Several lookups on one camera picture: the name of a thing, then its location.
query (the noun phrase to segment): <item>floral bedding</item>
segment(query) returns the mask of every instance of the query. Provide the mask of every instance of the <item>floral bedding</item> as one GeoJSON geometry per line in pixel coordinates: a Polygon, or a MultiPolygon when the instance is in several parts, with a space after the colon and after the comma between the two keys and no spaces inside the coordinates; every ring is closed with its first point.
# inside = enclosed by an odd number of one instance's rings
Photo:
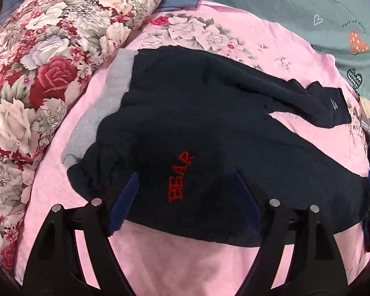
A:
{"type": "Polygon", "coordinates": [[[161,0],[25,0],[0,27],[0,264],[13,269],[34,173],[93,72],[161,0]]]}
{"type": "MultiPolygon", "coordinates": [[[[263,21],[243,10],[202,1],[197,9],[154,14],[147,25],[131,35],[134,37],[129,37],[131,42],[126,49],[182,46],[220,54],[284,80],[296,79],[304,87],[319,81],[324,87],[341,88],[352,123],[325,129],[292,113],[275,112],[271,116],[351,172],[367,177],[367,145],[353,89],[340,76],[334,57],[316,53],[309,43],[278,23],[263,21]]],[[[51,207],[62,204],[65,208],[73,208],[86,203],[72,189],[61,156],[79,119],[101,95],[113,65],[109,66],[107,61],[96,71],[85,94],[58,129],[39,166],[24,230],[18,241],[15,278],[19,283],[22,283],[30,251],[51,207]]],[[[77,232],[76,236],[86,282],[98,288],[83,233],[77,232]]],[[[370,253],[364,250],[361,223],[336,234],[335,239],[350,283],[370,259],[370,253]]],[[[109,240],[123,273],[138,296],[235,295],[259,249],[170,235],[129,221],[125,221],[121,230],[109,240]]],[[[285,247],[272,287],[285,282],[292,251],[293,245],[285,247]]]]}

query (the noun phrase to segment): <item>teal blanket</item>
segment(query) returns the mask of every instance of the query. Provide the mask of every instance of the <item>teal blanket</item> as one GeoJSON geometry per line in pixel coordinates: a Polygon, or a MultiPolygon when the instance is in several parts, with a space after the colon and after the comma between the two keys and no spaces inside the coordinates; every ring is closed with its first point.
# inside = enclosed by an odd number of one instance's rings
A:
{"type": "Polygon", "coordinates": [[[369,0],[210,0],[247,10],[334,55],[340,74],[370,99],[369,0]]]}

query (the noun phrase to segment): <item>black clothing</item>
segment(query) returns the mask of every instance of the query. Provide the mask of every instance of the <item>black clothing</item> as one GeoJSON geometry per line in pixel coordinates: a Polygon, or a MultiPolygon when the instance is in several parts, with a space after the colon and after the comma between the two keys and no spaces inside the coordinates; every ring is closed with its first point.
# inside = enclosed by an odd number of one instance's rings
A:
{"type": "Polygon", "coordinates": [[[340,89],[304,89],[204,51],[141,50],[121,108],[103,119],[68,177],[90,200],[119,194],[137,172],[127,219],[199,240],[260,244],[239,202],[237,170],[289,207],[318,205],[334,233],[358,223],[370,205],[367,179],[270,117],[274,111],[326,128],[350,123],[340,89]]]}

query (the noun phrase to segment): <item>floral pillow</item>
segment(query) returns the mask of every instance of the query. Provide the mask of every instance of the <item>floral pillow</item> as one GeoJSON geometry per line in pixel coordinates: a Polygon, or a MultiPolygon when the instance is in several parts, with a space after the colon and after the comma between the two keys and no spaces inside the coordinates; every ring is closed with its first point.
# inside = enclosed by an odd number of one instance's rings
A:
{"type": "Polygon", "coordinates": [[[25,0],[0,27],[0,264],[11,272],[34,172],[93,72],[161,0],[25,0]]]}

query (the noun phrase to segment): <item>orange heart print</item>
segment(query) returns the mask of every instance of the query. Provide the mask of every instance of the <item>orange heart print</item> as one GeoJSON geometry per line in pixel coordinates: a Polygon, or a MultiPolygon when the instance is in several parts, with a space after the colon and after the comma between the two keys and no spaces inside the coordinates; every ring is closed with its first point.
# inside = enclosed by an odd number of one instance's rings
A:
{"type": "Polygon", "coordinates": [[[369,46],[366,42],[362,42],[359,33],[352,30],[348,35],[348,40],[350,41],[350,50],[352,54],[358,54],[359,52],[366,52],[369,50],[369,46]]]}

